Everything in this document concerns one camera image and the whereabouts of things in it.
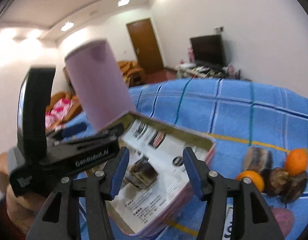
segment blue tablecloth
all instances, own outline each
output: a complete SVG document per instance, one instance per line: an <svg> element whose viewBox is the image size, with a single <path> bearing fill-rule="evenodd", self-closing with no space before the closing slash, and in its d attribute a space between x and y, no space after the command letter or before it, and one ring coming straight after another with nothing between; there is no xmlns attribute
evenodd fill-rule
<svg viewBox="0 0 308 240"><path fill-rule="evenodd" d="M274 167L283 167L290 150L308 149L308 99L284 88L237 80L181 79L134 87L130 95L142 114L214 135L216 153L210 168L224 177L235 178L242 171L250 144L271 150ZM81 121L88 128L76 137L95 133L84 113L67 126ZM270 205L284 207L277 197L265 195L265 199ZM176 223L198 231L205 205L193 197ZM295 216L295 225L286 239L295 240L308 223L308 186L287 208ZM83 214L81 217L82 239L87 239ZM116 239L130 239L113 222L111 225ZM169 226L157 239L195 238Z"/></svg>

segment box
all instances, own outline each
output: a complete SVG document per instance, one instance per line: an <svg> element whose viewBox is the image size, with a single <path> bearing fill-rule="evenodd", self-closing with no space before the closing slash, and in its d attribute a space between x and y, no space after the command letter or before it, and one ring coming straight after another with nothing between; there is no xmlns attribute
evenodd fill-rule
<svg viewBox="0 0 308 240"><path fill-rule="evenodd" d="M184 147L191 146L197 158L209 163L215 139L139 113L123 114L107 127L118 123L124 125L119 143L129 148L130 162L119 194L106 202L107 211L125 234L150 237L193 196L182 162Z"/></svg>

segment wooden door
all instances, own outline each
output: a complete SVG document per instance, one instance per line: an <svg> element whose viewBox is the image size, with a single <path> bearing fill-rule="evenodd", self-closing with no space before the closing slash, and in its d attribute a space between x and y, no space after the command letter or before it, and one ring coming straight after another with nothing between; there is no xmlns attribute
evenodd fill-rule
<svg viewBox="0 0 308 240"><path fill-rule="evenodd" d="M150 19L132 22L126 25L130 34L139 65L146 74L163 70L161 53Z"/></svg>

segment recessed light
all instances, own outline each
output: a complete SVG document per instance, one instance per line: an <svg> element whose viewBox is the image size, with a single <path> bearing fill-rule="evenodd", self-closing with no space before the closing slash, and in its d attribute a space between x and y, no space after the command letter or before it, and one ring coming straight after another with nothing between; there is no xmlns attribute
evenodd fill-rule
<svg viewBox="0 0 308 240"><path fill-rule="evenodd" d="M16 30L15 29L4 29L0 33L0 39L13 39L16 36Z"/></svg>
<svg viewBox="0 0 308 240"><path fill-rule="evenodd" d="M72 22L67 22L65 23L65 25L61 28L61 31L65 32L67 30L69 30L70 28L72 28L74 26L74 23Z"/></svg>
<svg viewBox="0 0 308 240"><path fill-rule="evenodd" d="M118 7L123 6L123 5L127 5L130 2L130 0L120 0L118 1L117 5Z"/></svg>
<svg viewBox="0 0 308 240"><path fill-rule="evenodd" d="M32 39L37 39L40 35L41 35L40 30L33 30L27 35L27 37Z"/></svg>

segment orange fruit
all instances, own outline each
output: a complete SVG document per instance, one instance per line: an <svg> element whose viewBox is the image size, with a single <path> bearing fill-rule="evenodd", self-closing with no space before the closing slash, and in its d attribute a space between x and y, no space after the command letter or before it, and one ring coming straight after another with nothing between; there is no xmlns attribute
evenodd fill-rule
<svg viewBox="0 0 308 240"><path fill-rule="evenodd" d="M255 184L256 188L262 192L265 188L265 183L262 178L257 172L255 171L243 171L242 173L238 174L236 180L242 180L244 177L248 177L252 180Z"/></svg>
<svg viewBox="0 0 308 240"><path fill-rule="evenodd" d="M285 170L290 176L306 171L308 167L308 152L306 149L294 149L286 157Z"/></svg>

